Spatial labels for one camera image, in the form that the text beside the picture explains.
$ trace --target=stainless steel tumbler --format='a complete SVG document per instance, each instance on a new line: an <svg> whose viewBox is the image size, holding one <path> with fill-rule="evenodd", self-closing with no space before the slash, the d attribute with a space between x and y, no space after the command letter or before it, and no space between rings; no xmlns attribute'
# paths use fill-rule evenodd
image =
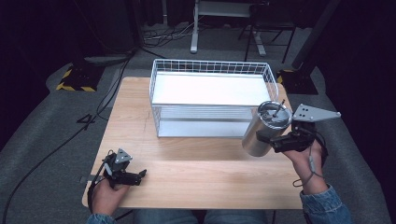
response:
<svg viewBox="0 0 396 224"><path fill-rule="evenodd" d="M280 136L291 124L292 114L283 103L266 101L257 108L242 139L242 147L254 157L271 149L269 139Z"/></svg>

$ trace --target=gray carpet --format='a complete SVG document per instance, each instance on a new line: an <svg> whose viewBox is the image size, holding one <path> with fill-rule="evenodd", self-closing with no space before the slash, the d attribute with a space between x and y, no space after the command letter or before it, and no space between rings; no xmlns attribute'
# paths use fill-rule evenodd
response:
<svg viewBox="0 0 396 224"><path fill-rule="evenodd" d="M169 59L242 61L247 36L238 41L240 31L231 28L202 31L196 54L190 54L189 36L149 50ZM291 68L292 60L309 33L309 29L297 30L284 64L280 63L283 47L268 47L268 55L260 57L252 46L247 60L267 62L274 73L280 69ZM287 39L287 33L282 35L280 38ZM149 77L152 62L156 58L158 57L139 50L127 65L124 76ZM103 106L102 100L120 70L120 64L107 67L97 92L56 91L55 88L69 65L61 67L48 78L49 96L32 111L0 152L2 212L8 196L20 180L83 127L84 124L77 123L77 120L87 114L95 115L97 107ZM319 70L316 69L311 77L319 95L289 94L292 108L306 104L335 110L325 94L325 84ZM101 114L102 117L109 117L111 106L110 102L109 107ZM87 131L78 134L38 166L12 198L7 211L7 223L84 223L90 212L81 203L85 183L80 183L80 179L91 172L105 128L106 120L96 119ZM355 222L390 223L381 188L359 153L344 122L341 119L325 120L318 123L318 129L325 136L330 153L324 168L326 179L335 186L349 207ZM119 209L115 216L126 211L128 210ZM132 223L132 216L122 219L120 223ZM302 211L278 211L276 223L304 223Z"/></svg>

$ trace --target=person's leg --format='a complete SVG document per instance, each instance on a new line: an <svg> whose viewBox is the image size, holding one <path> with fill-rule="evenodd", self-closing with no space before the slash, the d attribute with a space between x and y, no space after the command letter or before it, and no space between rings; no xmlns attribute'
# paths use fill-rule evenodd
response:
<svg viewBox="0 0 396 224"><path fill-rule="evenodd" d="M263 224L267 223L264 210L215 209L207 210L205 224Z"/></svg>
<svg viewBox="0 0 396 224"><path fill-rule="evenodd" d="M185 209L135 209L136 224L198 224L191 210Z"/></svg>

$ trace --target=person's left hand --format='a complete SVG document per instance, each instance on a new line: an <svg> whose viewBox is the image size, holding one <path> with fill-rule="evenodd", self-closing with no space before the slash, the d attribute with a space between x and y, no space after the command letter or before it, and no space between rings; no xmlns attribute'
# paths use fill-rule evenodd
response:
<svg viewBox="0 0 396 224"><path fill-rule="evenodd" d="M130 187L129 185L117 185L113 189L107 179L100 181L93 191L92 213L112 216Z"/></svg>

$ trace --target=denim sleeve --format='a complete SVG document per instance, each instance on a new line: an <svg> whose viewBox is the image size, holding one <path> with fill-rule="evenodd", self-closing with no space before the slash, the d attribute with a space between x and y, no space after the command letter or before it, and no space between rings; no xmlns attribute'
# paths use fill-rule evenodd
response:
<svg viewBox="0 0 396 224"><path fill-rule="evenodd" d="M92 214L86 224L116 224L117 221L108 215Z"/></svg>
<svg viewBox="0 0 396 224"><path fill-rule="evenodd" d="M335 189L329 189L319 194L304 195L300 193L303 209L312 223L353 223L349 210L341 202Z"/></svg>

